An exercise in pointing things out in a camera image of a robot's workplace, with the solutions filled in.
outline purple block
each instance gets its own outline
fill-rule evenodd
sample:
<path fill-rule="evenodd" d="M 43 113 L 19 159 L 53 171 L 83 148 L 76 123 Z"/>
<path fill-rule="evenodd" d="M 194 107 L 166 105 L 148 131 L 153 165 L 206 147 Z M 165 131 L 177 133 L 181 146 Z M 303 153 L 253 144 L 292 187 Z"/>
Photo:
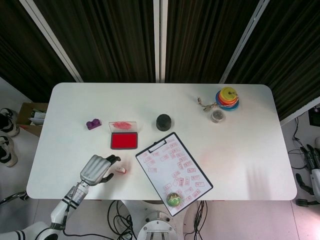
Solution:
<path fill-rule="evenodd" d="M 96 127 L 99 127 L 99 126 L 101 126 L 101 122 L 97 118 L 93 119 L 92 121 L 86 122 L 86 127 L 89 130 L 95 129 Z"/>

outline ball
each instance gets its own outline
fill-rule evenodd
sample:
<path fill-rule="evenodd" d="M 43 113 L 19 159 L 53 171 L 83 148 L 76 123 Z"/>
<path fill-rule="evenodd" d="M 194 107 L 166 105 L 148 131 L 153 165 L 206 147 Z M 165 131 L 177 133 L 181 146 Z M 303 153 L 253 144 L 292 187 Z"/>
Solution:
<path fill-rule="evenodd" d="M 175 192 L 171 192 L 166 196 L 166 203 L 170 207 L 177 207 L 181 203 L 181 197 Z"/>

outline yellow ring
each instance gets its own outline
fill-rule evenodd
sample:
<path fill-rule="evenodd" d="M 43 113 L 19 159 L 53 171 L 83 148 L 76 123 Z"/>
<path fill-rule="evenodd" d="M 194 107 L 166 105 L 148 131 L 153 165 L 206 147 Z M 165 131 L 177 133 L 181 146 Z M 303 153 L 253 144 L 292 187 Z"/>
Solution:
<path fill-rule="evenodd" d="M 225 101 L 233 101 L 237 98 L 237 93 L 232 87 L 227 86 L 220 91 L 220 97 Z"/>

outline red ink pad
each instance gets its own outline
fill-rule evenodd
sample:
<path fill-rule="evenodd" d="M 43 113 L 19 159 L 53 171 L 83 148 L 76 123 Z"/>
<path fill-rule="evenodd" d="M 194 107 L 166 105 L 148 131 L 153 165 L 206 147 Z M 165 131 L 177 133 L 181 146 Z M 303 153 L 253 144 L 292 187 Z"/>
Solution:
<path fill-rule="evenodd" d="M 137 147 L 137 132 L 113 132 L 111 134 L 111 149 L 136 149 Z"/>

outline clipboard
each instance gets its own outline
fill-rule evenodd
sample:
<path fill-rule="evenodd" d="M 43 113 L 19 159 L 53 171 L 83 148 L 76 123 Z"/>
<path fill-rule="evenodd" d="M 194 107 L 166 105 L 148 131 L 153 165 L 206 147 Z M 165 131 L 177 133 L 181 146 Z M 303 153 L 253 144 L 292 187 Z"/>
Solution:
<path fill-rule="evenodd" d="M 175 132 L 135 155 L 171 216 L 188 207 L 213 185 Z M 177 193 L 181 203 L 171 207 L 167 195 Z"/>

